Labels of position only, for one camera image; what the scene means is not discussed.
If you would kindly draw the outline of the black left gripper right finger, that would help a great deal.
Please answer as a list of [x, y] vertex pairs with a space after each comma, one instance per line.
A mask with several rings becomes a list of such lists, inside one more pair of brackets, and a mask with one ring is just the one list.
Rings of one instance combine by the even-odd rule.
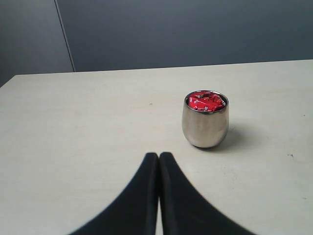
[[165, 235], [247, 235], [248, 230], [212, 206], [188, 181], [174, 156], [159, 157], [160, 207]]

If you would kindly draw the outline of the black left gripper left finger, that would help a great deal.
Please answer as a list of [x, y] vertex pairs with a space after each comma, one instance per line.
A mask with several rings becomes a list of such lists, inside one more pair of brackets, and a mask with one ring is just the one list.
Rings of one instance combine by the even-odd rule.
[[159, 196], [159, 161], [147, 153], [128, 185], [95, 218], [73, 235], [154, 235]]

